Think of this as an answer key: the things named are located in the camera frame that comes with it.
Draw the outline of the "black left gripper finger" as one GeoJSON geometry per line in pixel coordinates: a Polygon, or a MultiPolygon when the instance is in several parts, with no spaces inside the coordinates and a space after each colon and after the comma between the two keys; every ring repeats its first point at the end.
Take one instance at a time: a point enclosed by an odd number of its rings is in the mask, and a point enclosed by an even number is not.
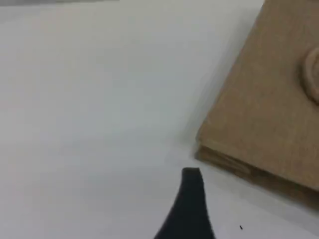
{"type": "Polygon", "coordinates": [[[156,239],[214,239],[199,168],[186,167],[174,203],[156,239]]]}

